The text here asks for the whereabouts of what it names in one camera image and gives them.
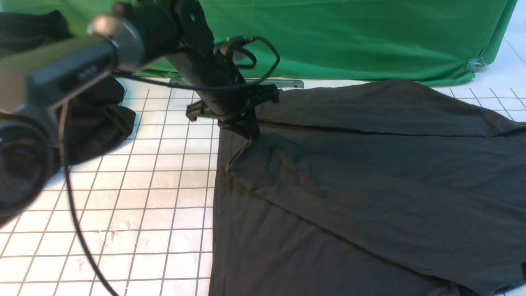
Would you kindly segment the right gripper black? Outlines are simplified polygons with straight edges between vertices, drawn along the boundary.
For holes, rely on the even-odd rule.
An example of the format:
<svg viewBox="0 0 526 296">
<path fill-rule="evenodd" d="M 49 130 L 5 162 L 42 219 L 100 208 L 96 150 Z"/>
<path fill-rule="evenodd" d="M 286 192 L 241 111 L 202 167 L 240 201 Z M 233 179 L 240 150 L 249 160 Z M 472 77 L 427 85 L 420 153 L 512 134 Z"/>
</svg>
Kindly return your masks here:
<svg viewBox="0 0 526 296">
<path fill-rule="evenodd" d="M 242 87 L 220 91 L 198 91 L 201 99 L 188 105 L 186 117 L 192 122 L 199 118 L 210 118 L 231 124 L 250 117 L 255 108 L 263 103 L 279 102 L 279 90 L 274 84 L 255 86 L 245 84 Z"/>
</svg>

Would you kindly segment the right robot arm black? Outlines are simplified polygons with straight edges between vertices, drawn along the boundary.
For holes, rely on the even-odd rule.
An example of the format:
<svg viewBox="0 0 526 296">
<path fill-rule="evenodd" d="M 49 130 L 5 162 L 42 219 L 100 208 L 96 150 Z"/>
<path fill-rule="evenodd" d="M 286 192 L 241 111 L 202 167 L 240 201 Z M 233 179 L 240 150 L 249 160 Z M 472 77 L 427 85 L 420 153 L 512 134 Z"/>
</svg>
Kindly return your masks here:
<svg viewBox="0 0 526 296">
<path fill-rule="evenodd" d="M 200 101 L 187 107 L 192 122 L 218 120 L 248 140 L 259 135 L 255 108 L 278 103 L 265 79 L 280 62 L 277 50 L 259 36 L 215 44 L 197 0 L 113 4 L 88 35 L 13 55 L 1 61 L 1 225 L 21 214 L 41 193 L 54 171 L 54 147 L 63 129 L 56 109 L 110 75 L 137 77 L 152 62 L 167 58 L 186 81 L 171 88 L 193 90 Z"/>
</svg>

